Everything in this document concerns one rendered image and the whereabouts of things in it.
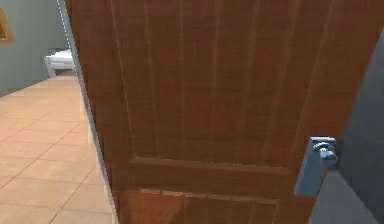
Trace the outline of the gold framed wall picture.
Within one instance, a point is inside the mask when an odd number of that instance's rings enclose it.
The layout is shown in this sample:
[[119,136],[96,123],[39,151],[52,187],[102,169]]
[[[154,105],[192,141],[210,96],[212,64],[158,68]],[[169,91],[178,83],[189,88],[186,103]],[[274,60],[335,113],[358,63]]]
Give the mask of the gold framed wall picture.
[[7,19],[4,15],[3,9],[0,6],[0,44],[8,43],[13,40]]

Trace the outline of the brown wooden room door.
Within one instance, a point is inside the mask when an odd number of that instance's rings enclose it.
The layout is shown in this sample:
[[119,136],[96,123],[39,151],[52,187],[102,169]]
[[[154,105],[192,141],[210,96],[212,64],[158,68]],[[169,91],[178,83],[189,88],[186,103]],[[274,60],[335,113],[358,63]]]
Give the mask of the brown wooden room door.
[[384,0],[64,0],[116,224],[309,224]]

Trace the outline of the white bed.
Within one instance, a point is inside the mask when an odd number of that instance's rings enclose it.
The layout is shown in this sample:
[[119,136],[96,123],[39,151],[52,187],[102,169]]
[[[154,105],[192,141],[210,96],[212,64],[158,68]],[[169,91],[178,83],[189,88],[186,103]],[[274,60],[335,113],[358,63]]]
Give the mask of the white bed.
[[55,52],[44,57],[44,62],[50,77],[56,76],[56,70],[73,70],[75,68],[70,49]]

